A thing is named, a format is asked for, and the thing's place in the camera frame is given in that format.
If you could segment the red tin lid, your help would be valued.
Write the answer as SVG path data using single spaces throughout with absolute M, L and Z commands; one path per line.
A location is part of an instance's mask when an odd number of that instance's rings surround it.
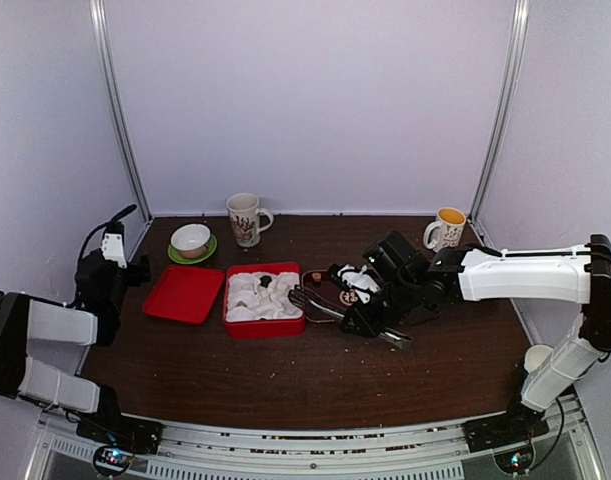
M 145 315 L 191 325 L 207 320 L 225 280 L 221 270 L 172 265 L 145 300 Z

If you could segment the metal serving tongs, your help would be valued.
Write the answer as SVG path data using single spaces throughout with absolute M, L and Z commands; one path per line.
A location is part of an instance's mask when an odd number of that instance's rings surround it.
M 412 339 L 390 327 L 378 316 L 380 311 L 371 303 L 358 300 L 352 306 L 340 308 L 315 293 L 309 288 L 297 285 L 288 293 L 289 301 L 305 313 L 313 311 L 322 312 L 331 317 L 344 334 L 351 334 L 363 338 L 379 338 L 396 348 L 409 351 Z

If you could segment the red tin box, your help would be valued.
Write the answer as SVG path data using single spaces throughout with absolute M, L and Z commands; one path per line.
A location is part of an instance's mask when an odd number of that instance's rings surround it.
M 225 320 L 226 294 L 228 293 L 227 283 L 229 278 L 237 273 L 257 271 L 270 272 L 274 274 L 278 274 L 280 272 L 295 272 L 300 278 L 301 268 L 296 262 L 250 264 L 230 267 L 226 272 L 224 306 L 222 314 L 223 323 L 228 334 L 234 339 L 257 339 L 300 335 L 305 329 L 305 315 L 303 311 L 302 315 L 296 319 L 260 320 L 241 323 L 229 323 Z

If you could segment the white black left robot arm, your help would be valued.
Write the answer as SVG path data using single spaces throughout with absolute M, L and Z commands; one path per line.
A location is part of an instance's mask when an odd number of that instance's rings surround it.
M 32 357 L 31 340 L 107 347 L 121 325 L 126 292 L 151 279 L 150 262 L 107 260 L 95 250 L 78 262 L 72 304 L 0 291 L 0 396 L 57 407 L 78 418 L 78 435 L 136 453 L 156 450 L 162 426 L 121 412 L 114 388 Z

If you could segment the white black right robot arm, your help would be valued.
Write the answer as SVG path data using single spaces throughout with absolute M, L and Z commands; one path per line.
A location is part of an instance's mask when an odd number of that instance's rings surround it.
M 459 302 L 548 299 L 580 305 L 580 313 L 554 348 L 535 345 L 522 360 L 524 380 L 505 413 L 464 424 L 472 449 L 523 441 L 541 426 L 557 397 L 601 358 L 611 354 L 611 243 L 595 234 L 566 249 L 497 251 L 484 246 L 445 247 L 427 259 L 398 231 L 363 254 L 366 265 L 334 266 L 328 273 L 359 300 L 341 329 L 368 338 L 409 315 L 429 319 Z

